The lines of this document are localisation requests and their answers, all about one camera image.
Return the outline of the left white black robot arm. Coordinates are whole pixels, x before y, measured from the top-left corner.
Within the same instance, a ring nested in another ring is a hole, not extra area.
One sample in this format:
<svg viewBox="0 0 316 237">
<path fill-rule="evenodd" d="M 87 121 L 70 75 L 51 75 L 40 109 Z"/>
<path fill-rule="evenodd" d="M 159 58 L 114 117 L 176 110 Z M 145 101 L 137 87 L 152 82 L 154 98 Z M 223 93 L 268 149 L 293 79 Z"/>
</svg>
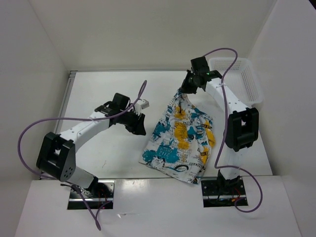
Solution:
<svg viewBox="0 0 316 237">
<path fill-rule="evenodd" d="M 146 135 L 142 110 L 148 107 L 145 99 L 131 104 L 129 97 L 116 93 L 111 101 L 97 107 L 86 121 L 59 134 L 46 134 L 36 167 L 61 182 L 77 185 L 87 197 L 94 197 L 103 190 L 103 185 L 95 175 L 77 166 L 77 151 L 98 133 L 117 123 L 134 135 Z"/>
</svg>

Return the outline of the white teal yellow patterned shorts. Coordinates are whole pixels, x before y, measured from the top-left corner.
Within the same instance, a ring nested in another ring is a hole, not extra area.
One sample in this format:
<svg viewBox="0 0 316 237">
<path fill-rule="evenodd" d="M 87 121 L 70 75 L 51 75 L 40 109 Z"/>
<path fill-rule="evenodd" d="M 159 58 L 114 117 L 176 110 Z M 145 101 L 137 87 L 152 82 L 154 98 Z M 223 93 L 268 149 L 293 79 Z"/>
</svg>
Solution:
<svg viewBox="0 0 316 237">
<path fill-rule="evenodd" d="M 215 145 L 213 120 L 177 91 L 157 122 L 139 163 L 189 184 L 198 184 Z"/>
</svg>

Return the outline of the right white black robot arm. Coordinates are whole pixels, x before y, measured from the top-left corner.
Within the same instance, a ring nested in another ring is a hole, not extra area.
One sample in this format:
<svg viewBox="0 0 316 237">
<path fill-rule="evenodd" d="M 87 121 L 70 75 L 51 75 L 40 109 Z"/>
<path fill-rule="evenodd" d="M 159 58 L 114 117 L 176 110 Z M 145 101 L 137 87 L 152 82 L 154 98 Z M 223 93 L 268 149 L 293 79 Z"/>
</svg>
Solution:
<svg viewBox="0 0 316 237">
<path fill-rule="evenodd" d="M 258 139 L 259 112 L 242 103 L 224 84 L 217 70 L 210 70 L 206 58 L 191 60 L 191 69 L 181 85 L 181 92 L 195 94 L 201 88 L 209 94 L 225 112 L 224 145 L 220 146 L 223 164 L 218 168 L 217 194 L 226 195 L 235 189 L 240 179 L 244 155 Z"/>
</svg>

